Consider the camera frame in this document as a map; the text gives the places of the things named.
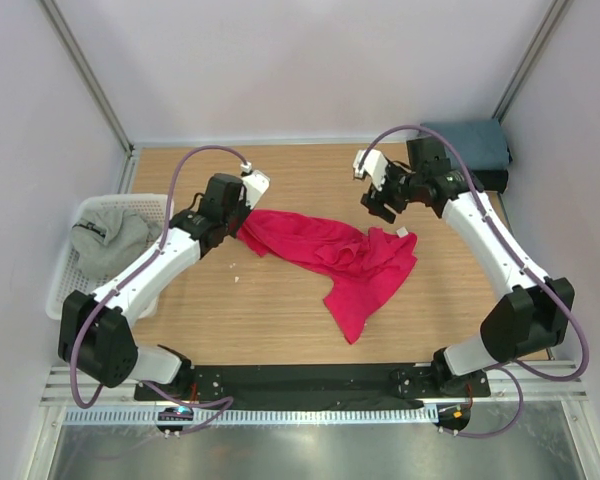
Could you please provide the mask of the red t shirt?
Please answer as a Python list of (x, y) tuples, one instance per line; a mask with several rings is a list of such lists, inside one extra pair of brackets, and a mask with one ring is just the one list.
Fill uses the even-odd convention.
[(367, 320), (401, 288), (417, 263), (416, 234), (367, 232), (332, 219), (256, 210), (237, 238), (255, 254), (274, 255), (330, 278), (323, 302), (345, 340), (356, 343)]

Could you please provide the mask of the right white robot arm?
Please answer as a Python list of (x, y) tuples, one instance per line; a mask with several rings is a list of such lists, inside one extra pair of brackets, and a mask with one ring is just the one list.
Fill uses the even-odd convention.
[(530, 259), (495, 213), (475, 177), (451, 164), (431, 138), (429, 157), (410, 164), (363, 149), (353, 161), (355, 178), (370, 179), (361, 203), (389, 223), (411, 203), (431, 208), (461, 236), (489, 279), (497, 302), (469, 339), (436, 351), (430, 381), (452, 396), (486, 368), (517, 361), (561, 344), (575, 291)]

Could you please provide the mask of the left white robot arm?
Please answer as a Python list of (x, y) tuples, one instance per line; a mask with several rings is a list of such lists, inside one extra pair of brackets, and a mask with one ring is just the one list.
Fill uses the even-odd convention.
[(198, 206), (170, 218), (167, 230), (122, 273), (89, 294), (72, 292), (62, 307), (58, 341), (70, 381), (78, 373), (107, 388), (135, 380), (157, 385), (169, 399), (184, 398), (192, 387), (190, 361), (164, 346), (137, 345), (132, 328), (179, 274), (236, 236), (269, 186), (258, 170), (213, 175)]

